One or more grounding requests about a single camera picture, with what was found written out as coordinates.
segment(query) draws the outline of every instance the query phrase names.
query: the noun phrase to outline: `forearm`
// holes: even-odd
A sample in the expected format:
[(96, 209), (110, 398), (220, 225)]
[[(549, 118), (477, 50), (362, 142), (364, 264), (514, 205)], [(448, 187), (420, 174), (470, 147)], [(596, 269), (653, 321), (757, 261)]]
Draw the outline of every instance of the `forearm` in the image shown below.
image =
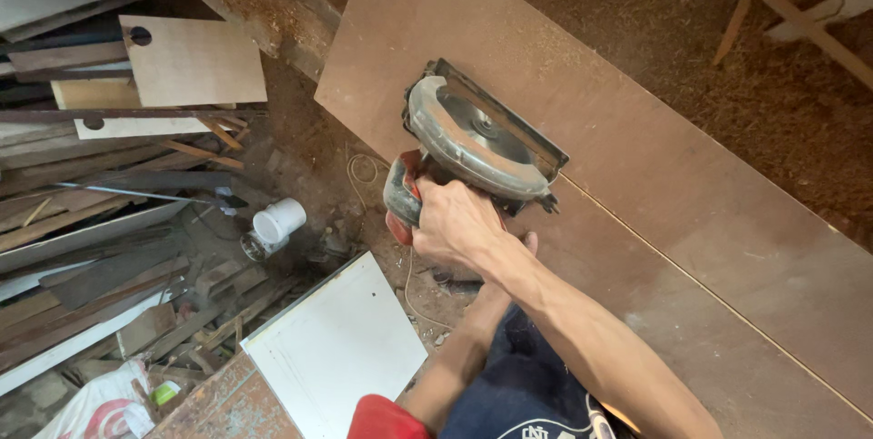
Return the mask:
[(431, 367), (409, 393), (404, 408), (431, 434), (442, 429), (452, 406), (485, 366), (508, 295), (486, 284), (464, 319), (445, 339)]
[(647, 344), (514, 238), (471, 259), (474, 270), (522, 307), (582, 385), (644, 437), (721, 437), (709, 413)]

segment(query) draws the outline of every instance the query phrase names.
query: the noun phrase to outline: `hand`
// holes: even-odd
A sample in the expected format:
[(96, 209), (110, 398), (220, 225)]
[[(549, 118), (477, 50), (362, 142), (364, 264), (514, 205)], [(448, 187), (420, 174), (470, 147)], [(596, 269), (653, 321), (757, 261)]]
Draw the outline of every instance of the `hand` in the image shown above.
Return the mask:
[(422, 207), (419, 228), (412, 230), (412, 243), (419, 254), (441, 263), (472, 267), (478, 253), (497, 248), (507, 236), (511, 238), (484, 193), (458, 180), (441, 187), (429, 177), (420, 177), (416, 185)]

